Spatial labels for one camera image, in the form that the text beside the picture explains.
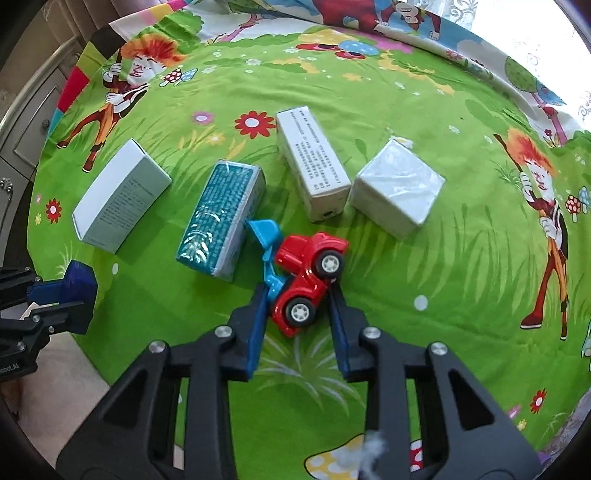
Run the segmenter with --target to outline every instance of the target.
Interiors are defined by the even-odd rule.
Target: cabinet handle
[[[10,179],[0,179],[0,190],[5,191],[8,195],[8,201],[6,202],[6,206],[2,212],[2,220],[0,220],[0,232],[2,232],[2,228],[4,227],[4,219],[6,218],[6,213],[10,207],[10,203],[12,202],[12,181]]]

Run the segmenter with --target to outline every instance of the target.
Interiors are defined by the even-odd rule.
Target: drawer
[[[49,123],[65,85],[66,78],[55,69],[25,105],[0,150],[0,156],[28,179],[39,163]]]
[[[0,262],[2,264],[4,264],[4,252],[14,214],[27,184],[28,180],[25,177],[0,158]]]

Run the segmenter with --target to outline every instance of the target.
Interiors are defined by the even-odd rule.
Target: toy wheel
[[[293,328],[302,328],[314,323],[316,309],[305,297],[291,299],[285,308],[285,321]]]
[[[344,267],[345,259],[336,250],[324,250],[314,261],[314,272],[318,278],[338,278]]]

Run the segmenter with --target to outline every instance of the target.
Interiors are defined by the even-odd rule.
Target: box
[[[341,213],[351,182],[306,106],[277,114],[279,150],[295,176],[312,222]]]
[[[170,176],[130,139],[74,209],[76,235],[83,242],[114,254],[171,182]]]
[[[427,219],[445,179],[395,139],[355,177],[351,205],[400,239]]]
[[[214,167],[177,251],[177,261],[231,281],[248,220],[265,193],[265,176],[256,165],[226,160]]]

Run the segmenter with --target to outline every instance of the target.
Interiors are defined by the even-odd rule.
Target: silver bolt
[[[380,332],[377,327],[365,327],[363,329],[363,336],[370,340],[375,340],[376,338],[379,338],[380,335],[382,335],[382,332]]]
[[[431,351],[435,355],[443,356],[447,353],[447,345],[443,342],[435,342],[431,345]]]
[[[166,343],[162,340],[154,340],[148,345],[148,350],[152,353],[162,353],[166,350]]]
[[[228,338],[232,334],[232,327],[229,325],[220,325],[214,333],[218,338]]]

